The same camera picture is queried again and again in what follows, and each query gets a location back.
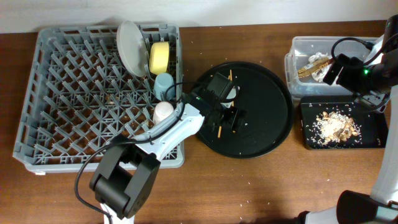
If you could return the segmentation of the pink plastic cup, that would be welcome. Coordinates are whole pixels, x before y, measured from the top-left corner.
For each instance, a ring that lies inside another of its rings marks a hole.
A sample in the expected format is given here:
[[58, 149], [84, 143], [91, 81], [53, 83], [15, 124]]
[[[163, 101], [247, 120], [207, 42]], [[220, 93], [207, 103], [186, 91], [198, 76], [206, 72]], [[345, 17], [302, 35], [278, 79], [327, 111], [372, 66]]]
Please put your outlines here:
[[154, 109], [153, 122], [155, 125], [159, 124], [165, 118], [174, 112], [174, 107], [166, 101], [158, 103]]

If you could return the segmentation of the light blue plastic cup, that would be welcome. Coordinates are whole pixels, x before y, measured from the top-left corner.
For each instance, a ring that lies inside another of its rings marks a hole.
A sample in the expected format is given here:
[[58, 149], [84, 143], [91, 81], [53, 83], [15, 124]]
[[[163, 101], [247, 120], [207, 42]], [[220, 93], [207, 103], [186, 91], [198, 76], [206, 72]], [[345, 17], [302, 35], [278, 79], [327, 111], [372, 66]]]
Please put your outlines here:
[[169, 73], [161, 73], [156, 76], [154, 95], [160, 101], [169, 101], [175, 97], [174, 79]]

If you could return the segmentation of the yellow bowl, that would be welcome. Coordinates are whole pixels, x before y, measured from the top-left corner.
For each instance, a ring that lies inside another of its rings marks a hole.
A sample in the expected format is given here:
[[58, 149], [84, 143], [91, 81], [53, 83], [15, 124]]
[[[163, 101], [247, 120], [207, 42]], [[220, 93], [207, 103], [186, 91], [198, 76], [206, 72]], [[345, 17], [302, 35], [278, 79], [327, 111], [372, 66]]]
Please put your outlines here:
[[169, 64], [169, 43], [156, 42], [150, 50], [149, 70], [155, 75], [160, 75], [167, 71]]

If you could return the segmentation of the white round plate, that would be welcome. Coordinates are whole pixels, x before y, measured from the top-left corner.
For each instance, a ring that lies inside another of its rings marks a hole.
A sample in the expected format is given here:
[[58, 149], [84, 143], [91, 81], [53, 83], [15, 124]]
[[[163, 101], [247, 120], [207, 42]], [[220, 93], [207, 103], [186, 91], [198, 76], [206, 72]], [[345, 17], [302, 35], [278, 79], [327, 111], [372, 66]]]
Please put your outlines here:
[[138, 26], [124, 21], [117, 30], [116, 43], [121, 61], [126, 70], [136, 77], [146, 76], [145, 66], [149, 64], [147, 47]]

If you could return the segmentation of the wooden chopstick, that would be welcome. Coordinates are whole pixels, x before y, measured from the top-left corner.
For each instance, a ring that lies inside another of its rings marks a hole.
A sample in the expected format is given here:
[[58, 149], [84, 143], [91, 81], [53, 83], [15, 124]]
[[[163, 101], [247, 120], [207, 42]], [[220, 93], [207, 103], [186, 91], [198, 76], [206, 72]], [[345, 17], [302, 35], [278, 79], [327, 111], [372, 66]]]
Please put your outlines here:
[[218, 134], [217, 134], [217, 138], [219, 139], [221, 137], [221, 131], [222, 131], [222, 126], [218, 127]]
[[233, 81], [233, 76], [232, 76], [232, 70], [229, 71], [229, 77], [228, 77], [231, 81]]

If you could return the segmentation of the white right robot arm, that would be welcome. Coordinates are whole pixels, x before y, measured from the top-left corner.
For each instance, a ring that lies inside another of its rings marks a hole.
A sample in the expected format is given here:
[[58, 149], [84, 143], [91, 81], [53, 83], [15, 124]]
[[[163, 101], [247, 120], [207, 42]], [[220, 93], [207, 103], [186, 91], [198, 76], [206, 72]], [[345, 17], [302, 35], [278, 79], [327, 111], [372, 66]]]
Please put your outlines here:
[[336, 81], [364, 103], [366, 95], [383, 94], [391, 101], [391, 120], [381, 169], [369, 195], [345, 190], [336, 206], [320, 212], [304, 211], [294, 223], [397, 223], [397, 16], [386, 21], [382, 45], [365, 43], [371, 58], [351, 63], [334, 56], [324, 81]]

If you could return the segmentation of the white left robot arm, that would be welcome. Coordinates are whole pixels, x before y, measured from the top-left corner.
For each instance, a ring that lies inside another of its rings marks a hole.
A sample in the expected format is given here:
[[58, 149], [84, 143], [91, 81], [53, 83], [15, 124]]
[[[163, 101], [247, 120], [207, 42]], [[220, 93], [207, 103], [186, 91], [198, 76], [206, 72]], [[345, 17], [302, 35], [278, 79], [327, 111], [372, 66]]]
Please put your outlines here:
[[152, 129], [132, 139], [119, 135], [96, 151], [102, 153], [103, 158], [89, 187], [102, 208], [80, 196], [82, 169], [75, 179], [75, 197], [104, 215], [109, 223], [134, 217], [149, 198], [162, 159], [184, 139], [196, 134], [209, 117], [214, 117], [217, 125], [221, 125], [227, 115], [236, 119], [237, 108], [223, 105], [237, 100], [239, 94], [240, 87], [232, 81], [198, 83], [198, 88], [182, 95], [172, 114]]

